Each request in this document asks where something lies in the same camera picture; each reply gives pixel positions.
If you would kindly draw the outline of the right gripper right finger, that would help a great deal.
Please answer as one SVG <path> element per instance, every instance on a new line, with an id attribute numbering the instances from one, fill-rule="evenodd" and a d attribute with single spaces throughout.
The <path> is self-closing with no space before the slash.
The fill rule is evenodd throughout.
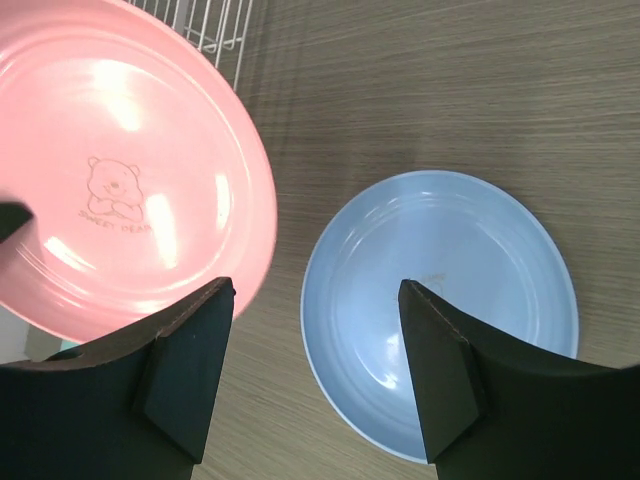
<path id="1" fill-rule="evenodd" d="M 414 280 L 398 293 L 427 460 L 441 479 L 635 479 L 639 369 L 567 358 Z"/>

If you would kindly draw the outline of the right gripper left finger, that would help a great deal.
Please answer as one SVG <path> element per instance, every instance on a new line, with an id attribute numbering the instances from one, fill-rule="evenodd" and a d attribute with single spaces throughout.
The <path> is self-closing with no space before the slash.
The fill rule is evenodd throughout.
<path id="1" fill-rule="evenodd" d="M 43 361 L 1 368 L 5 479 L 188 479 L 201 463 L 232 325 L 218 278 Z"/>

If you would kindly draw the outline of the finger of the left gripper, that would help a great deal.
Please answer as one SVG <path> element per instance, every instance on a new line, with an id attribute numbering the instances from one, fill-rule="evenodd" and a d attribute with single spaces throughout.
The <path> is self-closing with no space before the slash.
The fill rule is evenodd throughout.
<path id="1" fill-rule="evenodd" d="M 4 243 L 33 218 L 32 211 L 21 202 L 0 204 L 0 242 Z"/>

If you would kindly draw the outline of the pink plate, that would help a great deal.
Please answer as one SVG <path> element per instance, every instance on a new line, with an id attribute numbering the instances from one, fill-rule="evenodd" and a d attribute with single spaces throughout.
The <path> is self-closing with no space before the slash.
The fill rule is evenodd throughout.
<path id="1" fill-rule="evenodd" d="M 123 1 L 1 5 L 1 305 L 84 343 L 218 277 L 242 314 L 277 201 L 242 102 L 181 35 Z"/>

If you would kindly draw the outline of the blue plate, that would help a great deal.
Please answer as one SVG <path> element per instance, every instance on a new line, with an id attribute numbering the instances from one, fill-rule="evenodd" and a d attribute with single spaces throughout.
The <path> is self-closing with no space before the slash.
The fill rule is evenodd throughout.
<path id="1" fill-rule="evenodd" d="M 427 460 L 399 317 L 405 279 L 537 347 L 578 353 L 568 268 L 515 198 L 476 177 L 438 170 L 367 188 L 332 218 L 313 249 L 301 333 L 331 406 L 397 457 Z"/>

